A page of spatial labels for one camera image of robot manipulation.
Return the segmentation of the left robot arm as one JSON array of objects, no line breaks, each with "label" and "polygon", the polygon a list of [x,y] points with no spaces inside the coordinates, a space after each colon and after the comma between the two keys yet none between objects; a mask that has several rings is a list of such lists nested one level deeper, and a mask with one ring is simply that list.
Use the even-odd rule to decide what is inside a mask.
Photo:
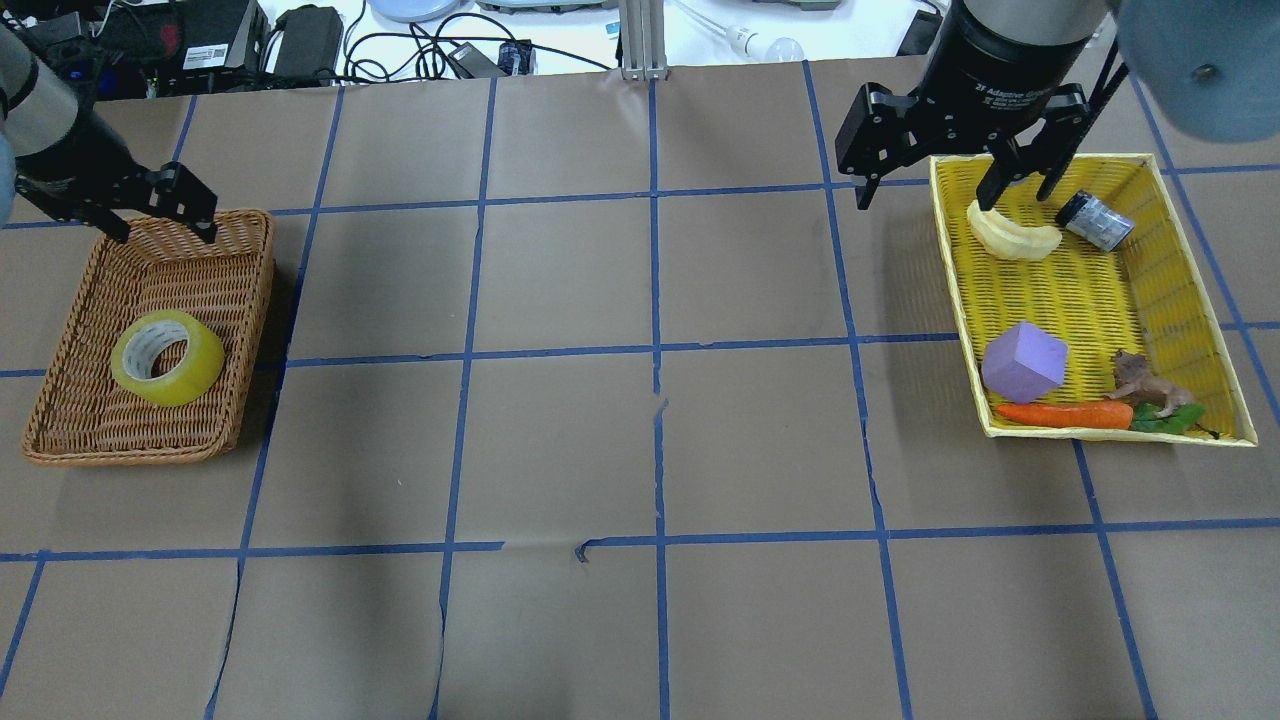
[{"label": "left robot arm", "polygon": [[12,29],[3,50],[3,220],[23,197],[55,222],[78,222],[125,242],[132,210],[216,238],[218,196],[188,168],[148,169],[125,141]]}]

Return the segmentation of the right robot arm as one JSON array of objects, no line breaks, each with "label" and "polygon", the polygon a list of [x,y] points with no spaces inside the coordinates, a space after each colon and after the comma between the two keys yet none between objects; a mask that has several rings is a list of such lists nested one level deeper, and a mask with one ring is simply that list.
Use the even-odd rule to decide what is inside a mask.
[{"label": "right robot arm", "polygon": [[1277,133],[1275,1],[952,1],[919,85],[863,85],[835,140],[868,208],[890,173],[940,154],[991,156],[975,196],[1057,187],[1128,77],[1180,132],[1213,143]]}]

